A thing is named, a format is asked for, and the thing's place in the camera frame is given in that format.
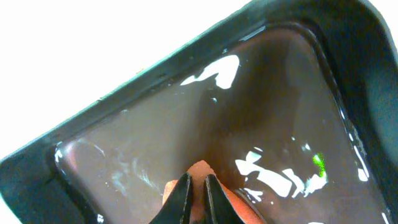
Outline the orange and black sponge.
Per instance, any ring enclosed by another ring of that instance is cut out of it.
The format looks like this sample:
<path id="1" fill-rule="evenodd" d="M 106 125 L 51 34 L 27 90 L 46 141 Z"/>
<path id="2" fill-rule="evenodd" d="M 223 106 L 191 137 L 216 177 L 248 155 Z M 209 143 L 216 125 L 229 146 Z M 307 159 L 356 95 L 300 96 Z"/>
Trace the orange and black sponge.
<path id="1" fill-rule="evenodd" d="M 205 223 L 203 184 L 207 175 L 213 174 L 216 176 L 216 174 L 210 165 L 205 161 L 196 162 L 186 172 L 188 172 L 192 177 L 192 209 L 190 214 L 190 223 Z M 169 197 L 171 191 L 174 189 L 177 181 L 178 179 L 171 180 L 166 183 L 164 187 L 162 206 Z M 243 202 L 243 200 L 232 193 L 232 191 L 227 189 L 219 180 L 218 182 L 221 184 L 222 189 L 225 192 L 228 200 L 231 202 L 234 210 L 244 223 L 265 222 L 250 206 Z"/>

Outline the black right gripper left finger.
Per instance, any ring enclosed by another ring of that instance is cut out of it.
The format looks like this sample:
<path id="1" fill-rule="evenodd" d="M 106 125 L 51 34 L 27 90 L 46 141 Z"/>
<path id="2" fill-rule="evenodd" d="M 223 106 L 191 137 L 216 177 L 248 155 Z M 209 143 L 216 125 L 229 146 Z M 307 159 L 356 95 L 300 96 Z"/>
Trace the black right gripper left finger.
<path id="1" fill-rule="evenodd" d="M 150 224 L 189 224 L 192 209 L 192 177 L 186 172 Z"/>

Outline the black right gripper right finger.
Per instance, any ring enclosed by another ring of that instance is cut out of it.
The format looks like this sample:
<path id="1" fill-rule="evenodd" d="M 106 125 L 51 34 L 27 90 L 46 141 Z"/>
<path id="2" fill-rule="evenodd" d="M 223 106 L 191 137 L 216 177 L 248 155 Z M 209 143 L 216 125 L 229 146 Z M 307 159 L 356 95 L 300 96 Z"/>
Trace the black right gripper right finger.
<path id="1" fill-rule="evenodd" d="M 206 176 L 203 191 L 206 224 L 244 224 L 215 175 Z"/>

